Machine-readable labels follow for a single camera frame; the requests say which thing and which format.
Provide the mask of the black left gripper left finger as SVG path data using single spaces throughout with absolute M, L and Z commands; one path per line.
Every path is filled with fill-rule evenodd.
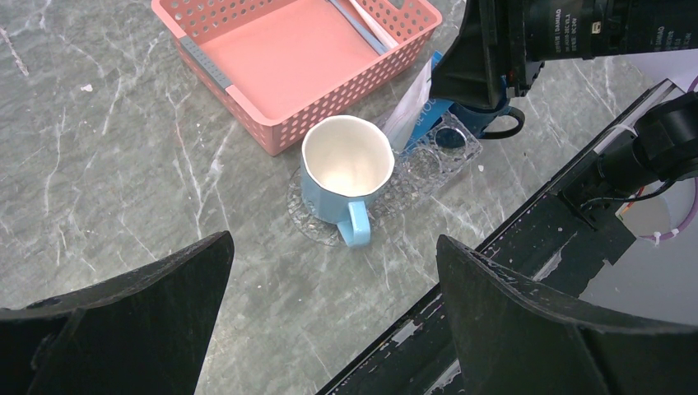
M 192 394 L 234 260 L 228 231 L 1 311 L 4 394 Z

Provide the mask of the blue toothpaste tube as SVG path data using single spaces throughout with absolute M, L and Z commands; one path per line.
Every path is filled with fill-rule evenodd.
M 453 101 L 442 99 L 428 99 L 424 103 L 416 119 L 412 135 L 401 152 L 401 156 L 406 156 L 417 142 L 440 122 L 442 114 L 445 113 L 453 103 Z

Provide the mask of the white toothbrush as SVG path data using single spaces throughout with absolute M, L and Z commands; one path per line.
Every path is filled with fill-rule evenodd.
M 329 0 L 329 2 L 342 14 L 342 16 L 351 24 L 356 32 L 378 55 L 383 55 L 388 51 L 388 49 L 359 21 L 357 21 L 342 5 L 340 5 L 338 1 Z
M 380 23 L 378 23 L 356 0 L 350 0 L 352 6 L 356 9 L 363 21 L 369 26 L 375 37 L 387 49 L 393 49 L 398 46 L 398 42 L 386 31 Z

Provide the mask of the clear textured plastic tray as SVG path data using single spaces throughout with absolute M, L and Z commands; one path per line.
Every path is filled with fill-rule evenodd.
M 409 142 L 395 155 L 396 166 L 389 183 L 368 206 L 370 224 L 383 225 L 420 206 L 481 152 L 480 141 L 453 114 L 444 113 L 423 137 Z M 292 224 L 303 236 L 332 247 L 343 243 L 337 227 L 312 216 L 302 202 L 300 170 L 291 176 L 286 203 Z

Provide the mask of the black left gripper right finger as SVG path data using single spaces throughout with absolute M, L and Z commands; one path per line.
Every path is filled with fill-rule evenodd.
M 447 235 L 436 260 L 465 393 L 696 393 L 696 327 L 579 300 Z

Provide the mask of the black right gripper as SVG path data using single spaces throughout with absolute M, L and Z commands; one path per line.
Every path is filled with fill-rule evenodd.
M 528 93 L 546 61 L 696 49 L 697 3 L 468 1 L 458 36 L 432 71 L 430 97 L 494 109 Z

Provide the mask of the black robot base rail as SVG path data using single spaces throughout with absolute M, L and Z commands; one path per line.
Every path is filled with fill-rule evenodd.
M 440 283 L 324 387 L 325 394 L 694 394 L 697 329 L 592 302 L 588 284 L 653 239 L 603 188 L 600 155 L 681 90 L 647 90 L 474 249 L 436 244 Z

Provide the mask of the light blue mug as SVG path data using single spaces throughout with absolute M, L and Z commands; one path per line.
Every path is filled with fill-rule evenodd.
M 335 115 L 314 125 L 301 145 L 301 197 L 315 218 L 335 225 L 350 248 L 370 243 L 368 208 L 390 180 L 392 147 L 373 123 Z

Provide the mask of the pink plastic perforated basket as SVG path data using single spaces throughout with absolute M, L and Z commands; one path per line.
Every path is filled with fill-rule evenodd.
M 270 155 L 408 69 L 442 22 L 427 1 L 359 1 L 378 55 L 329 1 L 154 1 L 180 57 Z

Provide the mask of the dark blue mug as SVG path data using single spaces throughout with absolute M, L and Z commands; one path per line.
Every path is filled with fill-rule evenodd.
M 449 107 L 460 123 L 476 138 L 482 140 L 501 140 L 515 136 L 524 127 L 525 114 L 518 108 L 510 105 L 509 100 L 502 100 L 494 109 L 476 109 L 453 103 Z M 508 116 L 517 121 L 510 129 L 495 132 L 487 132 L 486 128 L 497 118 Z

